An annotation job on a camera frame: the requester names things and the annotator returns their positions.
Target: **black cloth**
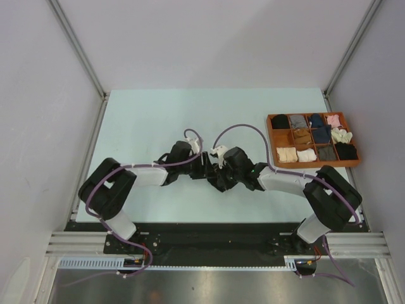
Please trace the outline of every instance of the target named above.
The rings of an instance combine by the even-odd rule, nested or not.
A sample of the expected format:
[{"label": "black cloth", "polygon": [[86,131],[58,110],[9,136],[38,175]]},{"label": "black cloth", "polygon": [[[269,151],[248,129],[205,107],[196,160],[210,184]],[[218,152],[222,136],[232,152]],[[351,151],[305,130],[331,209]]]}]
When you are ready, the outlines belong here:
[{"label": "black cloth", "polygon": [[326,125],[316,130],[312,130],[312,137],[314,138],[314,142],[316,144],[328,144],[330,142],[331,130],[332,127],[330,125]]},{"label": "black cloth", "polygon": [[321,115],[315,113],[308,117],[308,120],[312,122],[311,128],[321,128],[325,124],[323,123]]},{"label": "black cloth", "polygon": [[335,151],[332,146],[317,148],[319,160],[337,160]]},{"label": "black cloth", "polygon": [[289,118],[284,114],[279,114],[271,119],[273,129],[289,129]]},{"label": "black cloth", "polygon": [[357,149],[352,144],[338,142],[335,145],[340,160],[358,160]]}]

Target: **white wall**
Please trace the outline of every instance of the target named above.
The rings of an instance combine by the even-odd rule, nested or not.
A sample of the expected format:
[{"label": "white wall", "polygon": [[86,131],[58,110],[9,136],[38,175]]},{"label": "white wall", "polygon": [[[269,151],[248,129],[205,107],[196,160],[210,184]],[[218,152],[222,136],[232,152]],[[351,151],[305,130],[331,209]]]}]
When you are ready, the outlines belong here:
[{"label": "white wall", "polygon": [[105,89],[325,88],[371,0],[60,0]]},{"label": "white wall", "polygon": [[1,1],[0,41],[0,293],[30,257],[28,303],[101,100],[45,0]]},{"label": "white wall", "polygon": [[385,1],[332,93],[363,157],[355,169],[374,231],[384,231],[405,282],[405,1]]}]

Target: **aluminum frame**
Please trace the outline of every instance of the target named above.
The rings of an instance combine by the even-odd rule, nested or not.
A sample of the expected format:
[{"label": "aluminum frame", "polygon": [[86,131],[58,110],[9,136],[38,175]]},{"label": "aluminum frame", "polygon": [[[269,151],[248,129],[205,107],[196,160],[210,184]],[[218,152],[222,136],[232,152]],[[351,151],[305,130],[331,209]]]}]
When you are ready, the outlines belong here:
[{"label": "aluminum frame", "polygon": [[52,12],[55,14],[57,21],[59,22],[62,31],[65,33],[66,38],[68,39],[70,45],[72,46],[73,51],[77,55],[77,59],[79,60],[80,64],[83,66],[83,69],[89,76],[92,85],[94,86],[95,90],[100,95],[101,99],[104,99],[106,93],[98,79],[93,66],[91,65],[89,58],[87,57],[80,41],[77,39],[76,33],[73,30],[68,17],[66,16],[65,12],[63,11],[60,3],[58,0],[46,0],[51,7]]},{"label": "aluminum frame", "polygon": [[77,193],[78,193],[78,190],[80,189],[80,186],[86,180],[87,173],[89,172],[91,159],[92,159],[92,156],[94,153],[94,149],[96,148],[97,138],[100,133],[101,124],[103,122],[104,114],[106,113],[108,98],[109,98],[109,94],[106,95],[104,101],[101,103],[99,112],[96,117],[96,121],[94,122],[94,126],[92,128],[90,139],[87,144],[87,153],[83,160],[83,164],[81,166],[80,173],[78,175],[75,192],[73,193],[73,196],[70,200],[70,202],[71,202],[70,214],[69,214],[69,217],[66,219],[66,222],[68,222],[69,220],[76,219],[76,215],[78,212],[78,205],[80,203],[80,199],[78,198]]},{"label": "aluminum frame", "polygon": [[[94,261],[110,258],[123,258],[126,255],[105,255],[103,253],[107,232],[54,232],[46,251],[44,271],[34,300],[36,304],[46,304],[62,258],[91,258]],[[403,294],[397,285],[397,276],[383,233],[330,233],[328,234],[330,252],[336,259],[374,258],[381,282],[390,304],[401,304]],[[284,256],[285,267],[154,267],[150,270],[248,270],[248,271],[286,271],[291,270],[293,259],[298,256]]]},{"label": "aluminum frame", "polygon": [[332,78],[329,80],[329,83],[325,89],[325,94],[329,97],[330,93],[332,92],[333,88],[335,87],[336,82],[339,80],[339,77],[342,75],[346,65],[348,64],[349,60],[352,58],[354,52],[357,50],[361,39],[363,38],[364,34],[368,30],[371,22],[373,21],[375,15],[377,14],[378,10],[381,8],[381,4],[384,0],[373,0],[369,5],[366,13],[364,14],[363,19],[361,20],[356,32],[352,40],[349,43],[339,65],[337,66],[336,70],[332,74]]},{"label": "aluminum frame", "polygon": [[[329,97],[326,95],[325,92],[324,92],[322,95],[323,95],[323,100],[324,100],[324,102],[325,102],[325,106],[327,107],[328,112],[334,112],[334,109],[332,108],[332,104],[330,103]],[[359,189],[359,187],[357,186],[358,183],[356,182],[356,177],[355,177],[353,168],[346,168],[346,173],[347,173],[347,177],[349,178],[350,184],[351,184],[356,190],[358,190],[358,191],[360,192],[360,189]],[[365,208],[364,208],[364,204],[363,204],[363,203],[360,204],[360,206],[359,206],[358,209],[359,209],[359,212],[360,212],[360,214],[361,214],[361,220],[364,221],[364,222],[366,223],[367,227],[369,228],[369,231],[368,231],[368,232],[371,232],[371,231],[373,230],[373,227],[372,227],[372,223],[370,223],[370,222],[367,220],[367,211],[366,211]]]}]

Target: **metal floor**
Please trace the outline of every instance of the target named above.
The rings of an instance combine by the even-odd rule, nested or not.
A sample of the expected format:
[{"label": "metal floor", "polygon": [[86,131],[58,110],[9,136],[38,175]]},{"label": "metal floor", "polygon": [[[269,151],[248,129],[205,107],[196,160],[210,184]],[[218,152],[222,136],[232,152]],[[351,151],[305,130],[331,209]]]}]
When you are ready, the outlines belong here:
[{"label": "metal floor", "polygon": [[[387,303],[374,260],[339,260],[357,285],[324,277],[299,279],[292,272],[151,270],[122,279],[102,275],[70,287],[61,285],[100,270],[58,270],[50,303]],[[322,260],[318,272],[336,274]]]}]

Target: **vertical metal pole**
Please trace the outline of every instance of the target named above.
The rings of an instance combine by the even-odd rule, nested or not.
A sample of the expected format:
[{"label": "vertical metal pole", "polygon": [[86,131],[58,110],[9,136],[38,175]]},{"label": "vertical metal pole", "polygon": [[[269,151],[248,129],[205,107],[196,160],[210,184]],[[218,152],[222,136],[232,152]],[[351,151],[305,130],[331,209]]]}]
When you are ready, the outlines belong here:
[{"label": "vertical metal pole", "polygon": [[51,297],[52,287],[54,285],[60,259],[61,258],[58,256],[45,257],[44,271],[42,276],[39,278],[39,286],[34,294],[34,300],[31,303],[48,303]]},{"label": "vertical metal pole", "polygon": [[73,193],[73,197],[71,200],[72,206],[69,210],[69,214],[65,218],[66,220],[65,220],[64,224],[66,224],[69,220],[75,220],[75,217],[77,215],[78,205],[80,203],[77,193],[78,193],[80,186],[86,180],[87,172],[89,171],[91,158],[93,156],[94,149],[96,148],[97,138],[98,138],[98,135],[100,132],[101,123],[103,122],[104,113],[106,112],[108,97],[109,96],[107,95],[106,99],[101,103],[99,113],[97,114],[96,121],[94,122],[92,134],[91,134],[90,140],[87,144],[87,152],[86,152],[85,158],[82,162],[82,169],[78,176],[78,180],[76,183],[76,189],[75,189],[75,192]]},{"label": "vertical metal pole", "polygon": [[[322,94],[322,95],[323,95],[323,100],[325,102],[325,106],[327,107],[328,112],[333,112],[334,109],[330,103],[330,97],[327,97],[325,94]],[[356,178],[354,176],[353,168],[346,168],[346,173],[347,173],[347,177],[349,178],[350,185],[352,185],[354,188],[359,190],[359,187],[357,186],[358,183],[356,182]],[[370,221],[368,221],[368,219],[367,219],[367,216],[366,216],[367,212],[365,212],[364,204],[361,204],[359,208],[360,208],[359,210],[361,210],[360,214],[361,214],[362,220],[366,221],[366,224],[367,224],[368,228],[370,229],[369,232],[372,231],[373,228],[371,226]]]},{"label": "vertical metal pole", "polygon": [[92,81],[93,86],[96,88],[96,91],[99,93],[101,99],[104,100],[105,93],[104,93],[103,87],[101,86],[101,83],[100,83],[99,79],[97,78],[97,75],[96,75],[92,65],[90,64],[88,57],[84,53],[83,47],[79,43],[77,36],[76,36],[75,32],[73,31],[73,28],[70,25],[70,23],[66,17],[66,14],[62,10],[60,3],[58,2],[58,0],[46,0],[46,1],[49,3],[52,11],[54,12],[54,14],[56,16],[56,19],[59,21],[59,24],[61,25],[61,28],[66,35],[66,38],[69,40],[69,43],[72,45],[72,48],[77,55],[77,58],[79,59],[84,70],[90,77],[90,80]]},{"label": "vertical metal pole", "polygon": [[349,47],[346,49],[346,52],[344,53],[342,60],[340,61],[338,67],[334,71],[332,78],[330,79],[327,88],[325,89],[326,97],[329,97],[331,91],[335,87],[336,82],[338,81],[340,75],[342,74],[344,68],[351,59],[352,55],[354,54],[354,51],[359,46],[361,38],[363,38],[366,30],[370,26],[371,21],[374,19],[374,16],[376,15],[378,9],[381,7],[382,3],[383,0],[373,0],[373,2],[368,7],[366,14],[364,15],[362,21],[360,22],[360,25],[357,28],[356,33],[354,34],[349,44]]},{"label": "vertical metal pole", "polygon": [[388,304],[403,304],[405,297],[392,259],[376,258],[375,263]]}]

